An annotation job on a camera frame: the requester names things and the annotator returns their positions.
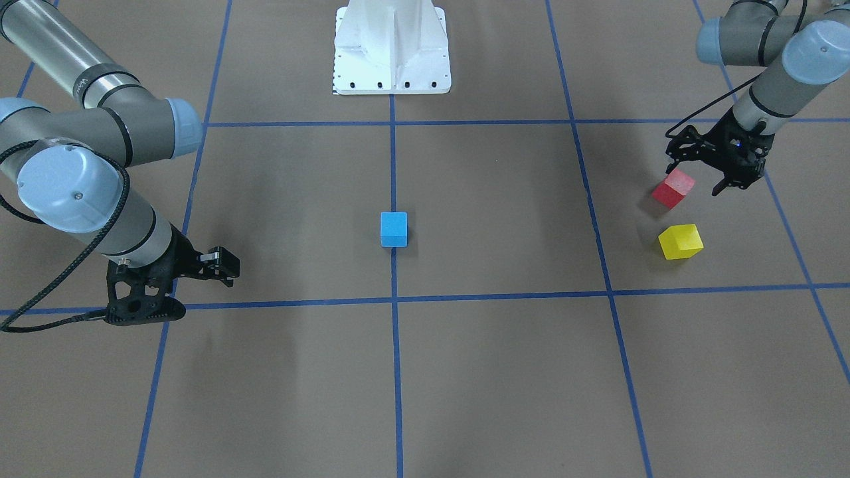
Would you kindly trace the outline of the left grey silver robot arm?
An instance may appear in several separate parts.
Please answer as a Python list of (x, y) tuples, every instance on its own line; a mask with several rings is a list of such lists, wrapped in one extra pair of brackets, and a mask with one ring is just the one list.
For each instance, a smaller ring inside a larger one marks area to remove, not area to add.
[(667, 131), (667, 173), (700, 161), (722, 173), (713, 195), (747, 189), (765, 173), (781, 127), (848, 73), (849, 9), (834, 1), (823, 13), (784, 15), (786, 1), (735, 1), (702, 25), (695, 51), (705, 64), (761, 68), (706, 133), (686, 119)]

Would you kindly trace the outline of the right grey silver robot arm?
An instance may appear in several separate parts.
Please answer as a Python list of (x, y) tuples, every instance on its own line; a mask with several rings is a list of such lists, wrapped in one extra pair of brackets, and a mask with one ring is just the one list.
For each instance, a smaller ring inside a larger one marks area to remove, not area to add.
[(63, 231), (146, 287), (175, 278), (230, 287), (240, 262), (201, 253), (128, 184), (129, 169), (194, 153), (203, 123), (182, 99), (160, 99), (116, 64), (48, 1), (3, 1), (2, 37), (76, 100), (52, 112), (2, 99), (2, 173), (31, 210), (29, 221)]

